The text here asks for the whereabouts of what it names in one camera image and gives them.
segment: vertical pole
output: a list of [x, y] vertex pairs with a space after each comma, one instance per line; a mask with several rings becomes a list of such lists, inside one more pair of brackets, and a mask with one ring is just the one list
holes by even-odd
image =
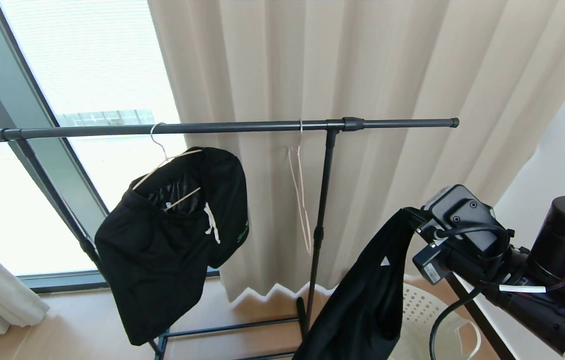
[[58, 208], [60, 216], [67, 224], [69, 230], [76, 237], [76, 239], [78, 239], [80, 247], [89, 256], [89, 258], [95, 264], [96, 268], [100, 271], [100, 260], [98, 254], [96, 253], [96, 249], [89, 240], [87, 233], [83, 230], [81, 224], [72, 213], [72, 210], [70, 210], [70, 208], [67, 206], [67, 203], [65, 203], [65, 199], [63, 199], [58, 190], [56, 190], [56, 187], [52, 183], [52, 180], [49, 178], [42, 164], [36, 157], [33, 148], [31, 147], [31, 145], [29, 145], [29, 141], [27, 141], [26, 139], [17, 139], [14, 142], [15, 145], [18, 146], [20, 151], [22, 151], [22, 153], [25, 155], [25, 157], [27, 157], [27, 160], [29, 161], [33, 172], [40, 179], [42, 187], [45, 189], [45, 191], [49, 193], [51, 200]]
[[340, 130], [328, 129], [326, 131], [326, 143], [324, 144], [323, 177], [320, 184], [320, 201], [318, 205], [318, 219], [314, 229], [314, 251], [311, 258], [311, 274], [309, 277], [309, 295], [307, 299], [306, 321], [304, 322], [303, 335], [310, 330], [312, 319], [312, 307], [314, 303], [314, 289], [316, 288], [316, 276], [319, 271], [319, 257], [321, 256], [322, 240], [325, 237], [323, 223], [325, 221], [325, 210], [327, 207], [327, 193], [329, 189], [329, 176], [331, 175], [331, 162], [334, 157], [334, 146], [336, 136]]

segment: beige tile floor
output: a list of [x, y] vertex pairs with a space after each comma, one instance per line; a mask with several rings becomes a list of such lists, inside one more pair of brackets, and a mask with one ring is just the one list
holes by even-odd
[[[457, 299], [449, 285], [437, 285], [436, 289], [436, 295], [446, 303]], [[7, 333], [0, 335], [0, 360], [152, 360], [153, 351], [148, 345], [132, 346], [127, 341], [108, 290], [59, 292], [43, 295], [43, 299], [49, 303], [51, 310], [40, 324], [24, 328], [12, 326]], [[319, 311], [328, 295], [317, 292], [314, 299], [314, 309]], [[466, 311], [459, 313], [469, 317]], [[198, 305], [179, 319], [171, 330], [266, 321], [295, 314], [294, 296], [282, 289], [272, 290], [264, 299], [246, 294], [230, 304], [220, 280], [210, 278], [205, 283]], [[300, 342], [298, 323], [283, 323], [174, 338], [168, 342], [165, 359], [230, 360], [293, 351]], [[474, 359], [497, 358], [483, 338], [481, 351]]]

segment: laundry basket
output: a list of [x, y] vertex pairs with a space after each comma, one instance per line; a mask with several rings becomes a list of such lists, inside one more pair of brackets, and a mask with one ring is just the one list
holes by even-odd
[[[403, 325], [400, 340], [390, 360], [429, 360], [429, 334], [434, 321], [447, 305], [429, 292], [403, 284]], [[476, 346], [463, 353], [460, 328], [470, 324], [476, 332]], [[447, 315], [436, 333], [437, 360], [469, 360], [481, 347], [481, 331], [475, 323], [456, 312]]]

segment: black metal clothes rack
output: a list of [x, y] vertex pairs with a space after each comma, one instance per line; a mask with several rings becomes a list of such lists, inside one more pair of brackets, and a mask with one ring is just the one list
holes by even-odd
[[[319, 258], [321, 256], [321, 246], [324, 238], [324, 219], [327, 207], [327, 196], [329, 189], [329, 178], [331, 175], [331, 164], [336, 146], [336, 137], [339, 132], [354, 132], [362, 129], [386, 129], [386, 128], [456, 128], [459, 125], [458, 118], [440, 119], [421, 119], [421, 120], [365, 120], [356, 117], [345, 117], [337, 120], [309, 120], [309, 121], [251, 121], [251, 122], [212, 122], [212, 123], [173, 123], [155, 127], [154, 134], [194, 134], [194, 133], [246, 133], [246, 132], [296, 132], [310, 130], [326, 130], [326, 143], [324, 149], [324, 162], [322, 181], [320, 185], [320, 198], [316, 227], [313, 232], [313, 254], [311, 259], [311, 271], [309, 277], [309, 289], [307, 307], [302, 297], [296, 299], [296, 309], [298, 316], [274, 319], [269, 321], [257, 321], [252, 323], [242, 323], [229, 326], [217, 326], [203, 328], [199, 330], [189, 330], [180, 332], [162, 333], [157, 342], [150, 341], [149, 344], [154, 350], [154, 360], [164, 360], [165, 350], [169, 338], [186, 337], [190, 335], [200, 335], [216, 333], [221, 331], [232, 331], [244, 328], [268, 326], [287, 322], [298, 322], [300, 334], [303, 339], [310, 328], [312, 318], [312, 306], [314, 290], [316, 287], [316, 277], [318, 273]], [[52, 184], [45, 169], [40, 164], [36, 154], [31, 148], [28, 139], [38, 138], [68, 138], [68, 137], [91, 137], [100, 135], [143, 135], [150, 134], [152, 125], [111, 125], [111, 126], [79, 126], [79, 127], [49, 127], [42, 129], [0, 129], [0, 142], [15, 142], [20, 151], [27, 157], [32, 170], [38, 178], [42, 187], [49, 193], [49, 196], [59, 210], [69, 229], [79, 240], [81, 248], [95, 263], [100, 270], [100, 260], [93, 243], [82, 228], [81, 224], [72, 211], [67, 206], [63, 197]], [[267, 360], [285, 358], [294, 355], [294, 351], [261, 355], [255, 357], [242, 358], [240, 360]]]

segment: black garment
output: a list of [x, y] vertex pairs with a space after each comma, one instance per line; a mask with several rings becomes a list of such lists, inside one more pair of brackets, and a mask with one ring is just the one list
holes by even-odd
[[[405, 258], [414, 231], [399, 210], [324, 305], [294, 360], [387, 360], [402, 326]], [[385, 257], [388, 265], [381, 266]]]
[[189, 151], [198, 149], [157, 169], [136, 190], [141, 177], [134, 180], [95, 234], [103, 275], [135, 346], [196, 305], [207, 266], [221, 266], [249, 233], [241, 162], [218, 148]]

